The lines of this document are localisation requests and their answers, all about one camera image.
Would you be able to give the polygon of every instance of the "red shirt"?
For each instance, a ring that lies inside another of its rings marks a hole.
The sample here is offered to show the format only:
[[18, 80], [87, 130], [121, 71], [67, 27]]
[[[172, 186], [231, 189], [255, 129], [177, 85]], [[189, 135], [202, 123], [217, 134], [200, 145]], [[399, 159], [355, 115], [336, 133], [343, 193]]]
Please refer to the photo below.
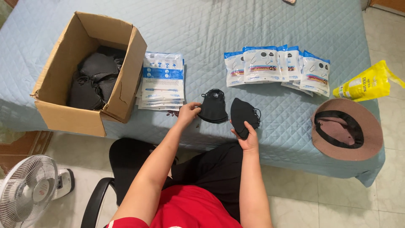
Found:
[[[151, 228], [238, 227], [242, 226], [209, 191], [194, 185], [175, 185], [162, 191]], [[138, 218], [111, 221], [107, 228], [148, 228]]]

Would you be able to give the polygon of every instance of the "stack of mask packages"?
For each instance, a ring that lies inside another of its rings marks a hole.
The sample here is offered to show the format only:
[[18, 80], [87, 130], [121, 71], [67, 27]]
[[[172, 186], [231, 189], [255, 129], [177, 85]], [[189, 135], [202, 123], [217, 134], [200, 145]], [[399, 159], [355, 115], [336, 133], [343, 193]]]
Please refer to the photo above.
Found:
[[181, 54], [146, 52], [138, 109], [179, 111], [184, 101], [184, 60]]
[[244, 47], [224, 53], [226, 85], [281, 82], [282, 86], [329, 97], [330, 61], [287, 47]]

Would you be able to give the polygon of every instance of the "blue quilted bed cover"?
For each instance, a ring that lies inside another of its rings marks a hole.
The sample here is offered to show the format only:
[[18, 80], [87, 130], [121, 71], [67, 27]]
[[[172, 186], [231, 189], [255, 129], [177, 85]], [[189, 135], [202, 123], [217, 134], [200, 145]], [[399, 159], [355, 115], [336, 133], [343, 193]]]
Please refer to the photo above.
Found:
[[[29, 97], [54, 43], [75, 11], [103, 14], [136, 26], [148, 51], [180, 52], [185, 59], [186, 101], [203, 101], [212, 88], [225, 92], [226, 110], [235, 97], [261, 110], [258, 128], [262, 164], [339, 178], [357, 177], [370, 186], [384, 149], [366, 161], [339, 161], [311, 142], [310, 116], [326, 98], [280, 83], [226, 87], [223, 53], [243, 46], [299, 45], [331, 60], [330, 88], [370, 67], [358, 0], [19, 0], [0, 30], [0, 121], [21, 131], [46, 130]], [[377, 100], [362, 102], [378, 119]], [[159, 143], [176, 121], [167, 112], [134, 107], [127, 124], [103, 121], [109, 138]], [[234, 140], [230, 123], [196, 120], [181, 146], [209, 150]]]

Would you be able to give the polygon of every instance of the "person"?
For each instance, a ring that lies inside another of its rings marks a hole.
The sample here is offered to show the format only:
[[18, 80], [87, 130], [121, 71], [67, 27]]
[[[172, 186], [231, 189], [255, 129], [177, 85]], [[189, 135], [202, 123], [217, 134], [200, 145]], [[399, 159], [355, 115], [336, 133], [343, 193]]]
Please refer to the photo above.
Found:
[[258, 138], [248, 122], [246, 140], [232, 129], [238, 142], [173, 164], [181, 134], [201, 111], [200, 105], [183, 105], [157, 147], [129, 138], [111, 145], [119, 207], [105, 227], [272, 228]]

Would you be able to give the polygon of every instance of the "chair armrest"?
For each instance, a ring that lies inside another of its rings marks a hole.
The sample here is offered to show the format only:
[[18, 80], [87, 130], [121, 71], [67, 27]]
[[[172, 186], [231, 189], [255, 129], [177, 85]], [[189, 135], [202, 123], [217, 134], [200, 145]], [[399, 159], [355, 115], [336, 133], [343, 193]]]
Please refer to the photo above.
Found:
[[92, 196], [90, 196], [87, 203], [86, 210], [84, 211], [83, 219], [81, 221], [81, 228], [95, 228], [97, 224], [98, 213], [108, 186], [111, 186], [115, 191], [114, 178], [105, 177], [101, 179]]

